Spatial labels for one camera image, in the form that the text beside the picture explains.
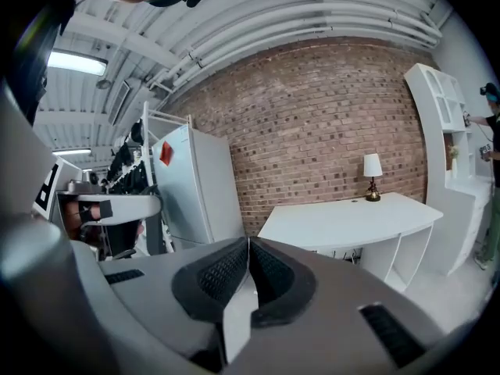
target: white shelving unit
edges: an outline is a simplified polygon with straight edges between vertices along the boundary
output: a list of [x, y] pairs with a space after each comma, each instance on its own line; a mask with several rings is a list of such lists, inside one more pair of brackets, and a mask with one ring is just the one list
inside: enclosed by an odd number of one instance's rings
[[[476, 176], [476, 149], [463, 122], [466, 103], [458, 81], [416, 64], [405, 75], [419, 110], [427, 149], [427, 205], [444, 213], [434, 225], [425, 264], [449, 275], [463, 264], [476, 240], [491, 180]], [[456, 177], [446, 170], [444, 134], [459, 149]]]
[[[146, 169], [146, 177], [148, 179], [148, 185], [155, 184], [155, 175], [152, 171], [152, 155], [150, 154], [150, 146], [155, 144], [158, 140], [165, 137], [167, 134], [176, 130], [178, 127], [183, 125], [188, 125], [192, 127], [191, 116], [186, 116], [181, 118], [179, 116], [171, 116], [170, 114], [165, 114], [164, 112], [154, 111], [149, 109], [149, 102], [144, 103], [144, 108], [141, 116], [142, 120], [142, 132], [144, 143], [141, 146], [141, 158], [136, 160], [131, 166], [123, 168], [123, 173], [120, 177], [110, 184], [112, 187], [116, 182], [119, 182], [121, 178], [125, 177], [131, 170], [137, 167], [141, 162], [144, 163]], [[143, 226], [145, 227], [144, 236], [147, 234], [147, 227], [145, 221], [143, 221]], [[172, 240], [168, 233], [168, 226], [166, 221], [162, 219], [162, 235], [163, 240], [166, 244], [166, 249], [168, 252], [173, 252]], [[142, 249], [142, 252], [147, 255], [147, 250]]]

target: person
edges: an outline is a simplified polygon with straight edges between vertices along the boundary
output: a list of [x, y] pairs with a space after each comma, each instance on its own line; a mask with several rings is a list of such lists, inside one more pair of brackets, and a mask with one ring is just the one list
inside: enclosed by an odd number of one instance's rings
[[109, 186], [109, 182], [106, 178], [102, 178], [101, 179], [101, 192], [106, 194], [108, 193], [108, 186]]
[[485, 270], [495, 257], [495, 250], [500, 248], [500, 91], [492, 83], [481, 88], [481, 94], [487, 99], [487, 103], [493, 112], [492, 116], [483, 118], [481, 116], [469, 117], [470, 122], [477, 123], [493, 130], [493, 150], [485, 152], [485, 161], [493, 160], [493, 175], [495, 178], [495, 193], [491, 202], [491, 221], [488, 235], [482, 250], [474, 260], [477, 265]]
[[[177, 2], [122, 1], [150, 2], [160, 7]], [[21, 4], [9, 11], [4, 29], [6, 46], [2, 49], [5, 58], [0, 60], [0, 65], [21, 112], [31, 125], [34, 123], [38, 103], [45, 93], [48, 57], [55, 38], [58, 31], [64, 31], [75, 8], [76, 0], [22, 0]]]
[[62, 219], [68, 236], [73, 241], [86, 241], [90, 239], [87, 235], [81, 234], [81, 226], [89, 221], [99, 221], [101, 219], [101, 209], [98, 203], [88, 204], [86, 202], [70, 201], [65, 202], [62, 209]]

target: white wall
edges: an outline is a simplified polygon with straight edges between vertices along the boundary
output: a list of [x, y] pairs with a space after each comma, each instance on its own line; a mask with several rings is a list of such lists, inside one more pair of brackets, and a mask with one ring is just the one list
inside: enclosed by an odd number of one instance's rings
[[[457, 79], [466, 101], [466, 111], [471, 116], [490, 116], [491, 110], [486, 98], [479, 94], [479, 88], [487, 82], [500, 85], [479, 41], [456, 12], [450, 15], [441, 28], [441, 32], [443, 33], [441, 43], [432, 53], [434, 61], [441, 67], [441, 71], [449, 73]], [[477, 149], [487, 143], [493, 147], [493, 144], [480, 131], [478, 125], [471, 124], [470, 129], [473, 132], [473, 141]], [[487, 137], [493, 140], [491, 129], [489, 127], [482, 127], [482, 129]], [[481, 160], [479, 152], [477, 152], [477, 175], [492, 177], [492, 170], [491, 164]], [[478, 241], [484, 239], [490, 216], [491, 207], [487, 205], [477, 235]]]

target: white cabinet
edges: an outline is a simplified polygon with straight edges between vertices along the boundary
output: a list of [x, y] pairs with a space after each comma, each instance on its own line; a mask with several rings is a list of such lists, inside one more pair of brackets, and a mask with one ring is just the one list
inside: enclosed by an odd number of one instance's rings
[[[466, 109], [459, 83], [446, 73], [416, 64], [405, 75], [422, 123], [427, 150], [427, 205], [443, 212], [424, 258], [450, 274], [469, 256], [484, 207], [491, 196], [491, 180], [477, 177], [471, 133], [463, 122]], [[446, 170], [444, 134], [459, 149], [456, 177]]]
[[324, 253], [362, 248], [360, 266], [399, 292], [411, 283], [442, 213], [398, 193], [274, 207], [259, 237]]

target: white ceiling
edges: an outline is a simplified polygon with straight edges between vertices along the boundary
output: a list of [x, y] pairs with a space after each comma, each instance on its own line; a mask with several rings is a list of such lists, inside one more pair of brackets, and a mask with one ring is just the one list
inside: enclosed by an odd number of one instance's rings
[[[436, 1], [203, 0], [195, 9], [184, 3], [160, 9], [147, 3], [85, 0], [55, 46], [107, 59], [105, 78], [112, 87], [96, 88], [104, 77], [49, 69], [34, 129], [52, 150], [91, 148], [91, 155], [66, 158], [83, 169], [105, 169], [112, 160], [113, 142], [130, 131], [129, 120], [114, 127], [108, 122], [124, 80], [138, 80], [123, 105], [135, 120], [144, 101], [134, 100], [141, 86], [152, 107], [159, 108], [167, 93], [155, 86], [158, 82], [173, 88], [168, 98], [175, 98], [246, 55], [294, 40], [354, 35], [432, 48], [438, 31], [429, 31], [432, 24], [422, 14], [432, 17]], [[325, 11], [305, 7], [318, 2], [336, 4]], [[406, 18], [388, 21], [380, 9]]]

